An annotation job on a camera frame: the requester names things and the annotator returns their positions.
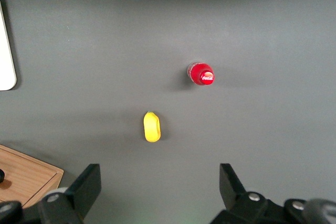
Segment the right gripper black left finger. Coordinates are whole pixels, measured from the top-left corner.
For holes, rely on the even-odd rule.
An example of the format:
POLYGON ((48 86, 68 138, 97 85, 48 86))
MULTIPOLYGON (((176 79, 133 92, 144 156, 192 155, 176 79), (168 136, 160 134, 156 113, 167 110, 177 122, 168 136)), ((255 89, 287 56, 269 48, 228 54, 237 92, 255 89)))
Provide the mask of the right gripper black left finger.
POLYGON ((83 223, 100 192, 100 165, 90 164, 65 191, 48 193, 38 203, 41 223, 83 223))

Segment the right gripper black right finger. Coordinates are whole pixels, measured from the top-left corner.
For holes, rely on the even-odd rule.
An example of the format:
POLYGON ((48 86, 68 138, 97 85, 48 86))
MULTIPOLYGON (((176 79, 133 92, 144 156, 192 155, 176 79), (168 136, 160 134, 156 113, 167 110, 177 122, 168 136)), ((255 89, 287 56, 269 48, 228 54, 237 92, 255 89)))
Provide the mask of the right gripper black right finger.
POLYGON ((211 223, 285 223, 283 208, 260 193, 247 191, 231 164, 219 166, 219 191, 225 209, 211 223))

